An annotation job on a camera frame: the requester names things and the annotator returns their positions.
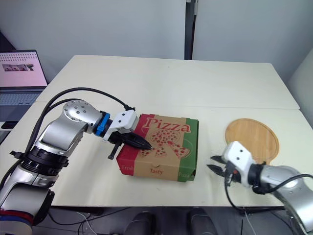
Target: green stripe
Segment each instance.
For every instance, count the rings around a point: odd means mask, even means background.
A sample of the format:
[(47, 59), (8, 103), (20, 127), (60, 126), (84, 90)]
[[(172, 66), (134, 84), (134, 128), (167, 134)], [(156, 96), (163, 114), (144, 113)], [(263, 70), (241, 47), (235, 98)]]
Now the green stripe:
[(191, 133), (184, 134), (182, 146), (190, 149), (190, 154), (180, 161), (178, 174), (178, 181), (180, 182), (193, 181), (197, 168), (199, 121), (186, 118), (186, 124), (190, 126)]

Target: laptop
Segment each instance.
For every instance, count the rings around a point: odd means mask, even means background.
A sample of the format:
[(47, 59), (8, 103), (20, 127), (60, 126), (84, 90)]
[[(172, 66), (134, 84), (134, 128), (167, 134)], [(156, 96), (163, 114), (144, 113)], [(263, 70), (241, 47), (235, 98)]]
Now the laptop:
[(0, 121), (19, 121), (46, 86), (36, 50), (0, 52)]

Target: laptop screen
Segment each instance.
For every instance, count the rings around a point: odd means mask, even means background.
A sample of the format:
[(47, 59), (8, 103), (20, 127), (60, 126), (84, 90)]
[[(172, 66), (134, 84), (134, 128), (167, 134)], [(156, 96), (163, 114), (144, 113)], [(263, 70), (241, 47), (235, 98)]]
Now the laptop screen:
[(45, 87), (36, 51), (0, 53), (0, 87)]

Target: blue joint ring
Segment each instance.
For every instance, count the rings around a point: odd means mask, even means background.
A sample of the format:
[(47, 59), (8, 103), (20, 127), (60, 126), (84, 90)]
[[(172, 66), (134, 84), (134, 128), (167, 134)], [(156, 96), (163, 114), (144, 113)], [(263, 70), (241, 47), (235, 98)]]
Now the blue joint ring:
[(106, 123), (109, 120), (109, 118), (110, 118), (110, 114), (106, 113), (104, 118), (102, 119), (102, 122), (97, 127), (97, 131), (95, 133), (96, 136), (100, 136), (100, 134), (104, 131), (104, 128), (105, 128)]

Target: black shoe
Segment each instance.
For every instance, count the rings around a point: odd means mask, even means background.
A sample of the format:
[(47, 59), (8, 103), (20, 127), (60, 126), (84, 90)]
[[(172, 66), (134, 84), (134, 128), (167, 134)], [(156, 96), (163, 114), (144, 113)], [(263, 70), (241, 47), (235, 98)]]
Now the black shoe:
[(190, 235), (218, 235), (211, 218), (202, 208), (192, 208), (187, 215), (187, 226)]
[(156, 232), (156, 217), (148, 211), (137, 214), (128, 224), (124, 235), (152, 235)]

